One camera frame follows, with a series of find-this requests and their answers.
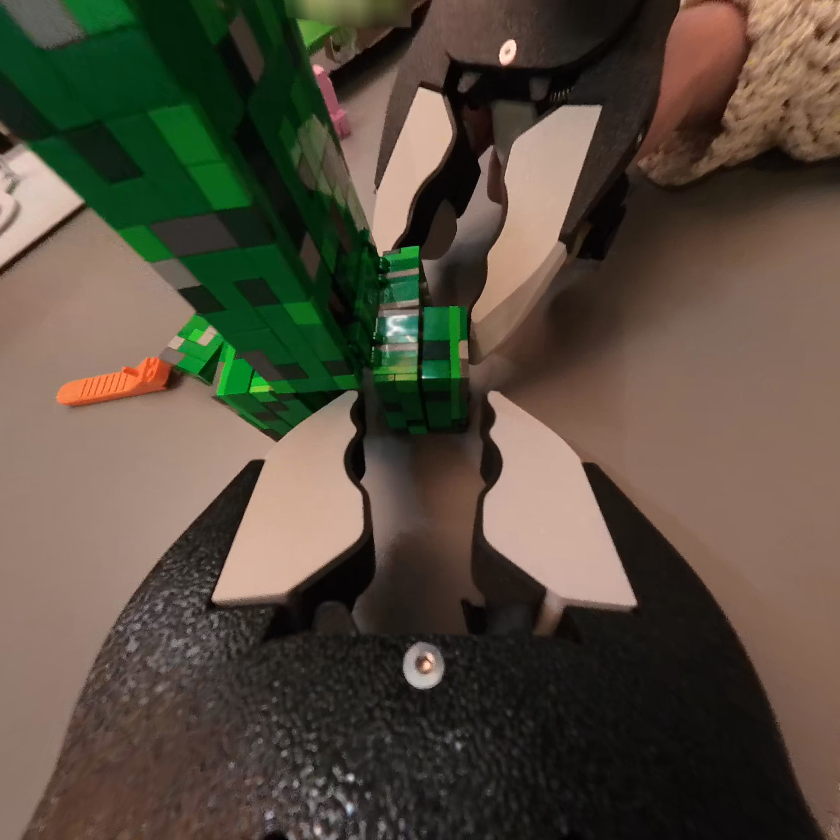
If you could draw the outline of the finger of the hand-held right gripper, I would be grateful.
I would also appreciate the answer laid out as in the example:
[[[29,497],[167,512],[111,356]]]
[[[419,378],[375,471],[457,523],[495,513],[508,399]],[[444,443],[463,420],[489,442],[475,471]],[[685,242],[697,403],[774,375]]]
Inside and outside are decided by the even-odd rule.
[[[517,331],[566,262],[560,235],[601,112],[596,104],[567,104],[538,119],[531,102],[492,105],[504,214],[470,313],[471,363]]]
[[[445,96],[420,87],[375,194],[371,233],[381,256],[407,246],[443,256],[452,245],[457,216],[442,177],[456,139]]]

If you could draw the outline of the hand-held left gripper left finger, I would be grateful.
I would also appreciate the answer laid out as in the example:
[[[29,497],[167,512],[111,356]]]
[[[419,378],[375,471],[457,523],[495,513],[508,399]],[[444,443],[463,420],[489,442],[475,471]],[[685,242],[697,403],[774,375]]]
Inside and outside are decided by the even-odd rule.
[[[288,625],[312,625],[323,604],[352,614],[375,574],[363,437],[363,396],[345,392],[274,444],[215,584],[215,607],[274,606]]]

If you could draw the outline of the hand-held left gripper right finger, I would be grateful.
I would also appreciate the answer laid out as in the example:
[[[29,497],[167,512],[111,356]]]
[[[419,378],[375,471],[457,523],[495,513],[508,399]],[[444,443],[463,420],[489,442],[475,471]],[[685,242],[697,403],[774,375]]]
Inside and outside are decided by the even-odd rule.
[[[499,392],[480,424],[471,578],[483,605],[471,632],[542,636],[569,607],[630,613],[637,597],[583,461],[565,440]]]

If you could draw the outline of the green lego foot block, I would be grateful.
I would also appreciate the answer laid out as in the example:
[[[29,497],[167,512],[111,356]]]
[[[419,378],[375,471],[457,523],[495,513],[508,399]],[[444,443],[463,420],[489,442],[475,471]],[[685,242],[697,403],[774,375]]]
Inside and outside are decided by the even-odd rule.
[[[432,433],[461,432],[469,420],[469,330],[463,307],[422,311],[421,394]]]
[[[173,339],[158,353],[158,358],[173,371],[203,382],[214,383],[226,342],[204,316],[194,314]]]

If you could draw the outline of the green lego creeper figure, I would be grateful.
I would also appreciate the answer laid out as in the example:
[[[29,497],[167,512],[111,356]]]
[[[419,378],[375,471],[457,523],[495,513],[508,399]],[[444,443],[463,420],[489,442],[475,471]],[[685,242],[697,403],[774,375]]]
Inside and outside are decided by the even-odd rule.
[[[274,440],[362,385],[380,257],[298,28],[309,2],[2,2],[2,123],[221,333]]]

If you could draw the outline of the pink lego pig figure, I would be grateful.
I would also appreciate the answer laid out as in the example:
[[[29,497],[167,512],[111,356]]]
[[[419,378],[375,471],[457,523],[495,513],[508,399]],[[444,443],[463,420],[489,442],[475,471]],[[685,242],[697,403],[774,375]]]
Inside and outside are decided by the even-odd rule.
[[[340,103],[329,72],[321,65],[311,66],[320,88],[332,126],[341,140],[351,136],[352,130],[347,112]]]

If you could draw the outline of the green lego baseplate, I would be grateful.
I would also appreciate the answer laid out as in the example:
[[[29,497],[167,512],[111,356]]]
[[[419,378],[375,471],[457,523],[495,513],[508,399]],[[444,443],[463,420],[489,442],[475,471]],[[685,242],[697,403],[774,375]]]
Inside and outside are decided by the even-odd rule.
[[[336,57],[338,53],[335,51],[333,43],[334,36],[344,34],[343,27],[310,19],[298,19],[297,26],[310,58],[324,53],[333,64],[343,63],[342,58]]]

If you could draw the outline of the orange lego brick separator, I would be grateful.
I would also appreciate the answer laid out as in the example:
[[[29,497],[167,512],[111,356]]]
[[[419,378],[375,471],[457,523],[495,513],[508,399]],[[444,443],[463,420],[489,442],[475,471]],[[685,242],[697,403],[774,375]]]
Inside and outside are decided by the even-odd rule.
[[[134,367],[63,384],[56,394],[58,404],[70,407],[110,403],[124,398],[162,392],[172,375],[172,365],[149,357]]]

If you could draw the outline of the person's right hand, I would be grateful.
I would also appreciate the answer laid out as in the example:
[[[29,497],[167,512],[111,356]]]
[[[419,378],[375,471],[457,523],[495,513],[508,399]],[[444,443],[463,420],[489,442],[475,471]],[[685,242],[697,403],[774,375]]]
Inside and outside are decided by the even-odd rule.
[[[635,160],[655,153],[674,133],[710,136],[748,54],[746,21],[731,2],[681,8],[666,39],[654,117]]]

